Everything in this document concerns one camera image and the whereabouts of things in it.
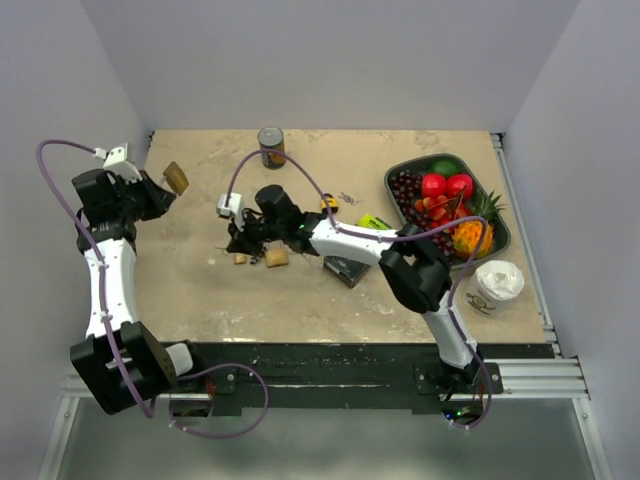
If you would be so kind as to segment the small brass padlock keys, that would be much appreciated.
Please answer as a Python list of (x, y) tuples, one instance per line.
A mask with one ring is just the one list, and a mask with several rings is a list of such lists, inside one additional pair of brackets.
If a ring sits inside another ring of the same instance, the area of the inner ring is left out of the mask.
[(233, 264), (234, 265), (243, 265), (243, 264), (257, 265), (263, 259), (264, 259), (264, 255), (263, 254), (248, 255), (248, 254), (243, 254), (243, 253), (235, 253), (233, 255)]

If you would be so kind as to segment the large brass padlock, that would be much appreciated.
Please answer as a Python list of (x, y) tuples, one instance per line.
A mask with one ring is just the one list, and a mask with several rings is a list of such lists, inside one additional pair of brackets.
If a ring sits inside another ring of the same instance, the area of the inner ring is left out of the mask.
[(182, 196), (189, 187), (189, 180), (183, 169), (172, 161), (162, 173), (161, 184), (166, 185), (175, 195)]

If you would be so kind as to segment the long shackle brass padlock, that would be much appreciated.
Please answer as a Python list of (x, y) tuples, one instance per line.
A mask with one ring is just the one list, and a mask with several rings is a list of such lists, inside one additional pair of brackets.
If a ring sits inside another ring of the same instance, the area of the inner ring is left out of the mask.
[(286, 246), (282, 242), (271, 243), (264, 253), (267, 268), (277, 268), (289, 264), (289, 254)]

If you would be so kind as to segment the yellow padlock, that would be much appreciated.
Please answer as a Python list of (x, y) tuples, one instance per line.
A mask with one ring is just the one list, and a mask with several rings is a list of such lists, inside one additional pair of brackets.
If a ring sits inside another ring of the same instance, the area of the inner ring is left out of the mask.
[(325, 214), (328, 214), (329, 212), (336, 214), (339, 211), (339, 203), (332, 194), (323, 193), (320, 201), (320, 208)]

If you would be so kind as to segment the silver keys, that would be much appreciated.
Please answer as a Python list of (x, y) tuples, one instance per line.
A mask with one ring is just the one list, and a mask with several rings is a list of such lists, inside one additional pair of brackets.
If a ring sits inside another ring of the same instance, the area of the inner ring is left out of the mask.
[(360, 199), (357, 199), (345, 192), (341, 192), (339, 194), (339, 198), (349, 205), (358, 205), (359, 203), (361, 203)]

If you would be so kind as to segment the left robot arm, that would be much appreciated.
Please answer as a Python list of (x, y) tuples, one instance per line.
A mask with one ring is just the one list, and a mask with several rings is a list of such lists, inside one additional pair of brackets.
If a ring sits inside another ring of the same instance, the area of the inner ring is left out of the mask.
[(164, 185), (146, 172), (137, 180), (93, 169), (72, 180), (82, 207), (77, 247), (90, 273), (91, 312), (84, 341), (70, 349), (77, 373), (109, 415), (179, 386), (200, 390), (207, 368), (188, 342), (162, 345), (140, 322), (135, 302), (136, 222), (157, 219), (188, 187), (176, 163), (163, 172)]

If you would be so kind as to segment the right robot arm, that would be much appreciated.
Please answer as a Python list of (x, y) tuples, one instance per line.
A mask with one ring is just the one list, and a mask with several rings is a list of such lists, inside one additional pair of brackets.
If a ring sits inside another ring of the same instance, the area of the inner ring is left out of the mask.
[(426, 233), (410, 224), (382, 231), (344, 226), (324, 213), (301, 211), (279, 185), (259, 190), (255, 202), (258, 211), (237, 193), (219, 198), (217, 213), (229, 221), (228, 252), (259, 256), (280, 241), (298, 254), (379, 267), (396, 300), (421, 315), (436, 340), (446, 386), (466, 393), (482, 379), (484, 391), (492, 392), (491, 374), (455, 304), (450, 264)]

